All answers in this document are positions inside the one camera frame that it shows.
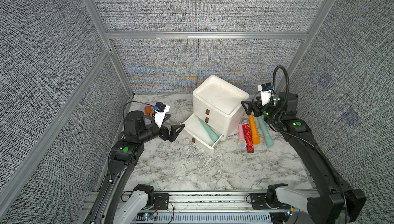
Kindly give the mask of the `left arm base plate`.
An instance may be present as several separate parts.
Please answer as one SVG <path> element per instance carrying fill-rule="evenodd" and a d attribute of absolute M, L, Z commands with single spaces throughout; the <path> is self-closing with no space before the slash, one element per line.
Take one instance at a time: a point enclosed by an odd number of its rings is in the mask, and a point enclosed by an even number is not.
<path fill-rule="evenodd" d="M 156 210 L 168 210 L 169 196 L 168 193 L 155 193 L 153 203 L 147 204 L 141 211 L 153 212 Z"/>

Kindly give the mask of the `pink microphone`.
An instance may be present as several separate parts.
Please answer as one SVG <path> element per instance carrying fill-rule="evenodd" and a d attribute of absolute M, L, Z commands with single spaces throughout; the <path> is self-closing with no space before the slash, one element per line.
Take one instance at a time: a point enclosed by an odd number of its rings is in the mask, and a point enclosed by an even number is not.
<path fill-rule="evenodd" d="M 244 129 L 243 125 L 239 124 L 239 140 L 238 140 L 238 147 L 241 149 L 245 149 L 247 147 L 247 142 L 245 140 Z"/>

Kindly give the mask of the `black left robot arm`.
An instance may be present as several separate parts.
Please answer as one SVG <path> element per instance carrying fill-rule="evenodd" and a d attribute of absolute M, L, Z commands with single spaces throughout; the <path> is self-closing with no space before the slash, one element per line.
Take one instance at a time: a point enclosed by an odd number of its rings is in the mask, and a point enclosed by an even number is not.
<path fill-rule="evenodd" d="M 107 174 L 84 221 L 86 224 L 130 224 L 141 210 L 154 205 L 154 188 L 139 184 L 126 203 L 118 207 L 126 183 L 144 152 L 145 143 L 156 137 L 173 142 L 185 126 L 159 127 L 153 118 L 150 119 L 151 124 L 146 125 L 148 118 L 141 110 L 131 111 L 125 116 L 124 131 L 108 155 Z"/>

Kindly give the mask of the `teal microphone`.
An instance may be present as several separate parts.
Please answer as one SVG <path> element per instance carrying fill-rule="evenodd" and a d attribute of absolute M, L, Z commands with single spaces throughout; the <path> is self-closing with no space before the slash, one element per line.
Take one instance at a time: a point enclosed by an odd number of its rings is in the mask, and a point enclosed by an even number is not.
<path fill-rule="evenodd" d="M 218 135 L 213 131 L 213 129 L 206 122 L 202 121 L 201 119 L 198 119 L 198 120 L 202 124 L 202 126 L 205 129 L 205 131 L 207 132 L 207 134 L 209 135 L 210 139 L 215 143 L 219 139 Z"/>
<path fill-rule="evenodd" d="M 263 120 L 263 118 L 258 117 L 258 123 L 260 125 L 261 130 L 262 130 L 264 141 L 265 141 L 266 145 L 268 147 L 273 147 L 274 146 L 274 141 L 273 141 L 272 137 L 269 134 L 269 131 L 268 131 L 267 126 L 266 126 L 266 123 Z"/>

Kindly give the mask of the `white three-drawer storage unit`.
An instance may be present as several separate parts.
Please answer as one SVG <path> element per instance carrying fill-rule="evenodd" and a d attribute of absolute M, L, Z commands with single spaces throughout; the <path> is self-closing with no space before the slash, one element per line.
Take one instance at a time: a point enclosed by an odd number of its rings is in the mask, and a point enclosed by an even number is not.
<path fill-rule="evenodd" d="M 211 75 L 192 94 L 194 114 L 219 134 L 228 137 L 238 128 L 247 92 Z"/>

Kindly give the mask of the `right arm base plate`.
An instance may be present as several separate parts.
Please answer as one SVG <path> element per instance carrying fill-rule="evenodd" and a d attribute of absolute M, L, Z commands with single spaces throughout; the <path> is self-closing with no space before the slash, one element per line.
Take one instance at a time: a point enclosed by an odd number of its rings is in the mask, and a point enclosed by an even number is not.
<path fill-rule="evenodd" d="M 265 193 L 251 193 L 246 196 L 246 201 L 252 205 L 253 210 L 290 210 L 291 207 L 283 203 L 267 202 Z"/>

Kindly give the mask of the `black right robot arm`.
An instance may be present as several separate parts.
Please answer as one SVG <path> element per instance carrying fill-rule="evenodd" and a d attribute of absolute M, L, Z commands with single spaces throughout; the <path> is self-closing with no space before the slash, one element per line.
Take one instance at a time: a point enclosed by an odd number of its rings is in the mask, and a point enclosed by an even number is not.
<path fill-rule="evenodd" d="M 251 101 L 241 102 L 246 114 L 262 118 L 294 148 L 316 187 L 313 193 L 302 193 L 287 184 L 270 185 L 266 204 L 271 208 L 289 205 L 299 209 L 315 224 L 334 224 L 341 214 L 344 214 L 344 222 L 353 223 L 367 197 L 338 173 L 319 147 L 311 128 L 297 117 L 298 100 L 297 94 L 280 92 L 260 111 Z"/>

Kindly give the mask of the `red glitter microphone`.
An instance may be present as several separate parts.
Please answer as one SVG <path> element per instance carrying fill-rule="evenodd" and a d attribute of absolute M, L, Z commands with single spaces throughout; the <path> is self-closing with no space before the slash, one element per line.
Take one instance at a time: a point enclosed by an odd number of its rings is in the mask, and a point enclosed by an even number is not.
<path fill-rule="evenodd" d="M 254 152 L 254 147 L 253 147 L 253 142 L 252 142 L 252 135 L 251 135 L 251 130 L 250 130 L 250 124 L 247 119 L 243 119 L 242 122 L 242 127 L 244 131 L 244 137 L 246 140 L 246 148 L 248 153 L 253 153 Z"/>

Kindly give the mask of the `orange microphone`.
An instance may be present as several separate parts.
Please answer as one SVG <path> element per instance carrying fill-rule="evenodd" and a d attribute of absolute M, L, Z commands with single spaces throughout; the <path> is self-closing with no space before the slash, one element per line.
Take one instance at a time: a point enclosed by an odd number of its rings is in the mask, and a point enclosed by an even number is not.
<path fill-rule="evenodd" d="M 249 118 L 249 122 L 250 122 L 250 130 L 251 130 L 251 136 L 252 136 L 252 143 L 253 143 L 254 145 L 259 145 L 260 142 L 261 142 L 261 140 L 260 140 L 260 137 L 259 137 L 258 132 L 257 132 L 257 127 L 256 127 L 256 124 L 255 124 L 255 121 L 254 121 L 254 117 L 253 117 L 252 114 L 250 114 L 250 115 L 248 116 L 248 118 Z"/>

